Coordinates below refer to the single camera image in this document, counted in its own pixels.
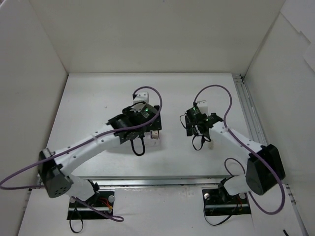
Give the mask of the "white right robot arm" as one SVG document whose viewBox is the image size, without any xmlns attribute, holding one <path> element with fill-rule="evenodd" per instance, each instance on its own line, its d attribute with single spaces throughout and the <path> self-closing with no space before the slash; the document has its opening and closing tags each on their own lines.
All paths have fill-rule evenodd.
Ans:
<svg viewBox="0 0 315 236">
<path fill-rule="evenodd" d="M 218 197 L 222 202 L 230 202 L 241 192 L 250 191 L 261 196 L 278 183 L 261 160 L 273 169 L 280 180 L 285 178 L 281 157 L 274 145 L 264 146 L 232 129 L 227 129 L 223 119 L 217 114 L 207 115 L 197 106 L 186 111 L 185 122 L 188 136 L 201 135 L 204 140 L 214 141 L 246 164 L 245 174 L 230 177 L 222 182 L 222 187 L 218 189 Z"/>
</svg>

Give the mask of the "pink white mini stapler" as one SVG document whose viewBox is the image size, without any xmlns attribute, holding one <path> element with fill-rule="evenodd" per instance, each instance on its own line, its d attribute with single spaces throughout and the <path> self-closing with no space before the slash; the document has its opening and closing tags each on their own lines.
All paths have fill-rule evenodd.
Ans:
<svg viewBox="0 0 315 236">
<path fill-rule="evenodd" d="M 151 138 L 152 139 L 159 139 L 159 131 L 158 130 L 151 131 Z"/>
</svg>

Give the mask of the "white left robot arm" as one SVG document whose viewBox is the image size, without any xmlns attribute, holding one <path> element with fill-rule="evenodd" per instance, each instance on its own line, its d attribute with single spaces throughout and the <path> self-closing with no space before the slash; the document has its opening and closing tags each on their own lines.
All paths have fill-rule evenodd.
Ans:
<svg viewBox="0 0 315 236">
<path fill-rule="evenodd" d="M 79 198 L 91 207 L 98 201 L 99 186 L 91 180 L 73 175 L 73 171 L 98 154 L 135 139 L 144 139 L 145 133 L 161 129 L 161 106 L 137 102 L 139 108 L 131 105 L 122 113 L 109 119 L 100 129 L 80 142 L 67 148 L 39 153 L 38 174 L 50 198 L 61 195 Z"/>
</svg>

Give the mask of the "beige eraser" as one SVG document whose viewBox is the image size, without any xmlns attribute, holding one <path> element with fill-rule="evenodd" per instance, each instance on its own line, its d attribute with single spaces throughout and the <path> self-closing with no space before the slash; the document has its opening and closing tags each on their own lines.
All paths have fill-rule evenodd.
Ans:
<svg viewBox="0 0 315 236">
<path fill-rule="evenodd" d="M 208 148 L 209 148 L 209 149 L 214 149 L 214 142 L 213 142 L 213 141 L 210 141 L 210 142 L 208 143 Z"/>
</svg>

